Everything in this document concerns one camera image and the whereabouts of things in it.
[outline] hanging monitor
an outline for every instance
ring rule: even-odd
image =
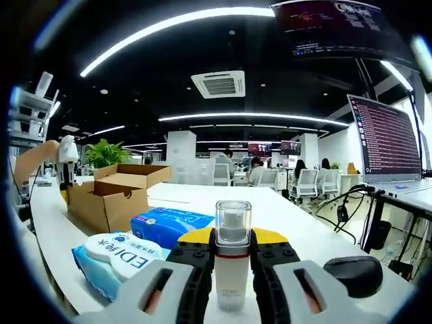
[[[248,143],[250,157],[270,157],[271,144]]]
[[[364,57],[416,67],[379,7],[351,0],[291,0],[271,7],[295,58]]]
[[[300,156],[302,143],[292,142],[289,140],[283,140],[281,142],[281,154],[282,155],[297,155]]]

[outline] computer monitor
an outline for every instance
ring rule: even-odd
[[[408,114],[351,94],[348,100],[360,139],[364,182],[420,179],[419,151]]]
[[[352,0],[291,0],[271,7],[295,58],[366,57],[416,68],[379,7]]]
[[[250,157],[270,157],[271,144],[248,143]]]
[[[300,156],[302,143],[292,142],[290,140],[282,140],[281,154],[282,155],[297,155]]]

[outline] ceiling light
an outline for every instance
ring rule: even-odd
[[[125,145],[122,147],[152,146],[152,145],[166,145],[166,144],[167,143],[135,144],[135,145]]]
[[[108,128],[107,130],[101,130],[99,132],[95,132],[94,134],[88,135],[87,137],[90,137],[90,136],[93,136],[93,135],[102,134],[102,133],[106,133],[106,132],[110,132],[112,130],[119,130],[121,128],[124,128],[124,126],[117,126],[117,127]]]
[[[381,61],[381,64],[384,65],[387,70],[389,70],[398,80],[400,83],[404,85],[406,90],[413,91],[414,89],[411,87],[411,84],[405,79],[403,75],[390,63],[387,61]]]
[[[138,39],[146,37],[150,34],[158,32],[160,30],[183,24],[184,22],[191,22],[193,20],[221,17],[221,16],[262,16],[262,17],[275,17],[275,13],[270,8],[256,8],[256,7],[227,7],[227,8],[215,8],[201,10],[191,13],[186,13],[181,16],[163,20],[152,26],[144,28],[135,34],[130,35],[121,42],[112,46],[102,55],[97,57],[89,66],[87,66],[81,73],[80,76],[85,78],[91,71],[93,71],[98,65],[104,62],[118,51],[122,50],[124,47],[136,42]]]
[[[231,151],[247,151],[247,148],[229,148]],[[223,152],[224,148],[209,148],[209,151],[221,151]]]
[[[194,115],[181,115],[181,116],[173,116],[173,117],[164,117],[159,118],[160,122],[168,122],[170,120],[179,120],[179,119],[190,119],[190,118],[206,118],[206,117],[272,117],[272,118],[283,118],[283,119],[298,119],[304,120],[308,122],[321,122],[326,124],[333,124],[343,127],[348,127],[348,124],[342,123],[340,121],[334,121],[329,119],[315,118],[315,117],[306,117],[306,116],[297,116],[297,115],[282,115],[279,113],[197,113]]]
[[[215,125],[195,125],[195,126],[189,126],[189,128],[207,128],[207,127],[215,127]]]
[[[76,131],[80,130],[79,128],[73,127],[71,125],[64,125],[61,129],[62,130],[67,130],[69,132],[76,132]]]
[[[61,102],[60,102],[60,101],[57,101],[57,102],[54,104],[54,107],[51,108],[51,110],[49,111],[48,118],[51,118],[51,117],[54,116],[55,112],[59,109],[60,105],[61,105]]]
[[[266,142],[262,140],[199,140],[197,144],[208,143],[251,143],[251,144],[281,144],[281,142]]]
[[[411,42],[411,49],[426,78],[432,81],[432,53],[425,37],[416,35]]]

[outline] black ceiling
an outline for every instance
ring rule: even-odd
[[[228,0],[152,2],[87,1],[37,55],[29,82],[24,86],[34,90],[43,71],[54,75],[48,95],[59,89],[61,107],[51,120],[50,138],[67,134],[61,129],[66,124],[80,129],[74,133],[77,136],[125,125],[124,129],[82,140],[86,144],[103,137],[112,142],[123,141],[125,145],[164,142],[168,131],[187,130],[194,125],[316,128],[316,123],[288,119],[224,117],[159,122],[158,118],[239,111],[326,118],[346,104],[348,93],[365,92],[353,59],[294,61],[286,35],[275,19],[250,16],[197,20],[156,32],[81,78],[80,72],[103,51],[156,22],[212,7],[269,4]],[[374,85],[389,76],[378,61],[366,60],[366,65]],[[204,99],[190,79],[193,74],[227,70],[245,72],[246,97]],[[108,94],[101,94],[102,89]],[[380,100],[392,103],[404,97],[402,86],[388,93]],[[339,120],[350,122],[351,116]],[[341,128],[321,125],[321,129],[335,132]],[[241,126],[191,130],[198,140],[281,140],[300,134]]]

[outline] white table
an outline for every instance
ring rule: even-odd
[[[324,265],[335,257],[365,254],[269,188],[157,184],[148,190],[151,207],[177,208],[208,215],[214,214],[218,200],[233,199],[249,201],[252,204],[252,225],[288,237],[302,260],[310,259]],[[91,231],[68,215],[58,186],[34,188],[32,213],[43,256],[65,297],[80,314],[101,310],[107,302],[86,282],[71,253],[72,248],[85,243]],[[409,297],[414,286],[387,268],[383,272],[380,291],[372,297],[356,300],[356,303],[366,311],[389,317]],[[259,323],[258,319],[259,310],[250,284],[245,307],[237,313],[220,311],[215,289],[211,292],[205,323]]]

